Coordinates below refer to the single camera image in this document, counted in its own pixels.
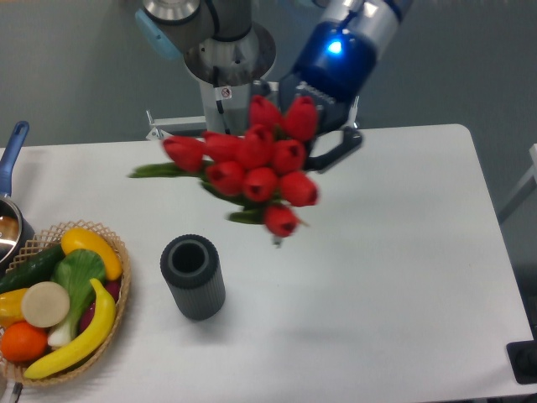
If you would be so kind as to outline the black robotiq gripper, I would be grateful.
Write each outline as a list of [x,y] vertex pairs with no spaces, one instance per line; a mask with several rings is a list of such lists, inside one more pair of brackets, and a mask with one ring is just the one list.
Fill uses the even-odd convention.
[[[377,51],[360,34],[337,22],[319,23],[308,38],[291,71],[279,80],[279,105],[288,111],[302,96],[321,107],[318,132],[340,128],[351,105],[377,63]],[[271,99],[273,90],[265,80],[254,80],[251,98]],[[362,147],[358,128],[344,127],[341,142],[318,156],[308,156],[303,170],[325,173]]]

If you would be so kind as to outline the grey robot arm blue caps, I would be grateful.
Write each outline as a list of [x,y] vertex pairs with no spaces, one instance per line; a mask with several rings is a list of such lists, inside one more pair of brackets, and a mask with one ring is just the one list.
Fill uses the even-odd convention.
[[305,168],[324,172],[362,145],[357,121],[360,91],[410,10],[408,1],[323,1],[324,12],[290,71],[267,80],[276,45],[252,19],[249,1],[146,1],[136,23],[162,57],[182,58],[197,80],[201,118],[151,121],[158,135],[209,129],[240,134],[247,128],[250,100],[259,95],[286,111],[300,96],[313,99],[317,133],[341,132],[325,154],[310,155]]

